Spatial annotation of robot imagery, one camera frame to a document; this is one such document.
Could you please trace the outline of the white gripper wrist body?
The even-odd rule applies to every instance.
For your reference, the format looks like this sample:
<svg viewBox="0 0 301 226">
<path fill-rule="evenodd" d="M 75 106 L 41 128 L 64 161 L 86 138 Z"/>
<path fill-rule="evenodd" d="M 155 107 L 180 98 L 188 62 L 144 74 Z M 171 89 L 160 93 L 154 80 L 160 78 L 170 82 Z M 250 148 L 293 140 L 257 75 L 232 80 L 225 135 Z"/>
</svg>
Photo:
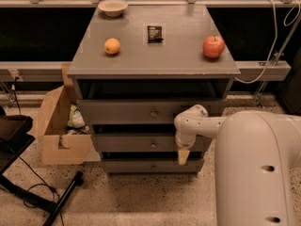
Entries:
<svg viewBox="0 0 301 226">
<path fill-rule="evenodd" d="M 180 131 L 177 131 L 175 135 L 175 141 L 179 148 L 190 149 L 194 146 L 196 142 L 196 136 L 184 134 Z"/>
</svg>

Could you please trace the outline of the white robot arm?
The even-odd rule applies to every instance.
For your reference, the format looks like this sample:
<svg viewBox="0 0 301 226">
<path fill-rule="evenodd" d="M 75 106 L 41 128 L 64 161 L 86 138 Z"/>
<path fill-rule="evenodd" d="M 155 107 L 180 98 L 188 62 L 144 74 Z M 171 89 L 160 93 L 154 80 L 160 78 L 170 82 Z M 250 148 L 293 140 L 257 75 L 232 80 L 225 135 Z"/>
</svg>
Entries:
<svg viewBox="0 0 301 226">
<path fill-rule="evenodd" d="M 210 117 L 194 105 L 174 119 L 178 161 L 215 140 L 217 226 L 297 226 L 290 170 L 301 166 L 301 117 L 247 110 Z"/>
</svg>

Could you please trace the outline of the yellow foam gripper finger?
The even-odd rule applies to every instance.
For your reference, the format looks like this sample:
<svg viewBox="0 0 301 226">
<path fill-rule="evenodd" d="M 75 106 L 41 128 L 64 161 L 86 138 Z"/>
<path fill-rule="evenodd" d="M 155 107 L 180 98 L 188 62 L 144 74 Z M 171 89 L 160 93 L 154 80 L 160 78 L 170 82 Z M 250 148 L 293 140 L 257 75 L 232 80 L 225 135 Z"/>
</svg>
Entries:
<svg viewBox="0 0 301 226">
<path fill-rule="evenodd" d="M 178 162 L 180 166 L 186 164 L 190 151 L 187 149 L 179 149 L 178 150 Z"/>
</svg>

